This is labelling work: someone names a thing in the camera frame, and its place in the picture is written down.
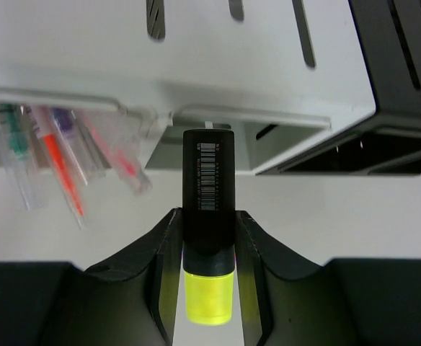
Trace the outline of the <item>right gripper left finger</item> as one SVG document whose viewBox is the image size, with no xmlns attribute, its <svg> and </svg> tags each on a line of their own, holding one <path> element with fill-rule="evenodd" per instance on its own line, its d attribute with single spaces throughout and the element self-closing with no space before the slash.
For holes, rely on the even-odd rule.
<svg viewBox="0 0 421 346">
<path fill-rule="evenodd" d="M 81 270 L 69 262 L 0 262 L 0 345 L 171 345 L 182 212 Z"/>
</svg>

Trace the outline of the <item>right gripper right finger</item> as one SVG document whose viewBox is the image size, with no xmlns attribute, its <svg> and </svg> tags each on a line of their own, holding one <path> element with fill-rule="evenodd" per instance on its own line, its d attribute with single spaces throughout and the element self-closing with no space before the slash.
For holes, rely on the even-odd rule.
<svg viewBox="0 0 421 346">
<path fill-rule="evenodd" d="M 421 259 L 318 265 L 236 213 L 246 345 L 421 345 Z"/>
</svg>

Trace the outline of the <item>pink red gel pen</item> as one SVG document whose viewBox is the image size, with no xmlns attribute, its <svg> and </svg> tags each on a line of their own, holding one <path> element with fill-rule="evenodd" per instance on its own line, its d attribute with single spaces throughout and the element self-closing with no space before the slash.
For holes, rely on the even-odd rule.
<svg viewBox="0 0 421 346">
<path fill-rule="evenodd" d="M 131 192 L 141 195 L 151 189 L 151 181 L 139 160 L 141 140 L 138 131 L 119 112 L 80 110 L 77 112 L 97 148 Z"/>
</svg>

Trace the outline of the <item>yellow cap highlighter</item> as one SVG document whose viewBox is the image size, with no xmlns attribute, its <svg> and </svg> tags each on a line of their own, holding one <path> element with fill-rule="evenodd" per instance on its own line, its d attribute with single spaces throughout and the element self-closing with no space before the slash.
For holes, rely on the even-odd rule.
<svg viewBox="0 0 421 346">
<path fill-rule="evenodd" d="M 183 270 L 187 318 L 231 320 L 235 271 L 235 150 L 230 130 L 187 130 L 182 147 Z"/>
</svg>

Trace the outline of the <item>neon orange gel pen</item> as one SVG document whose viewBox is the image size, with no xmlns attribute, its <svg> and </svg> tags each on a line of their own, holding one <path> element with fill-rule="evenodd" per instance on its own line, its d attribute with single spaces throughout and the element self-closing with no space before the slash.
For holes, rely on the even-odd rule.
<svg viewBox="0 0 421 346">
<path fill-rule="evenodd" d="M 30 111 L 29 116 L 33 130 L 60 185 L 67 205 L 73 213 L 78 226 L 82 229 L 85 217 L 84 205 L 72 168 L 61 148 L 56 130 L 50 121 L 48 108 L 33 105 L 27 106 L 27 110 Z"/>
</svg>

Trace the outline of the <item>green gel pen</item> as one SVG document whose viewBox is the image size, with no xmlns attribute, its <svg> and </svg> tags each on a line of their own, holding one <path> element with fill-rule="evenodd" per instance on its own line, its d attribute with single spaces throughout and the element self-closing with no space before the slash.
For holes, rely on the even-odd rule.
<svg viewBox="0 0 421 346">
<path fill-rule="evenodd" d="M 20 107 L 0 103 L 0 157 L 12 189 L 26 210 L 40 205 L 37 164 Z"/>
</svg>

